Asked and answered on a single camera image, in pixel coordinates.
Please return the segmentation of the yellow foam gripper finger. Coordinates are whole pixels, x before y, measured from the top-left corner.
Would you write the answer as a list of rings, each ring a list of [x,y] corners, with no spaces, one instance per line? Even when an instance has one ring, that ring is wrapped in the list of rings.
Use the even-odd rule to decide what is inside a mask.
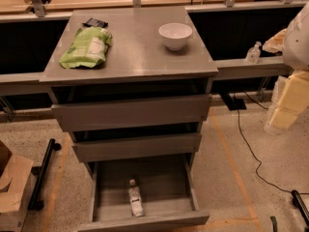
[[[270,134],[287,131],[308,107],[309,72],[294,71],[289,77],[279,76],[272,92],[265,131]]]

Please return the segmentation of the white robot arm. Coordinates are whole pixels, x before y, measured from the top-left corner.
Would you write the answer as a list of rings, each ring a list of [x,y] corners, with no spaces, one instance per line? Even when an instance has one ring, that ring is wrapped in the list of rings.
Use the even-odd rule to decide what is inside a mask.
[[[265,130],[271,134],[286,131],[309,107],[309,3],[286,29],[267,40],[263,50],[281,51],[285,65],[294,69],[288,78],[275,84]]]

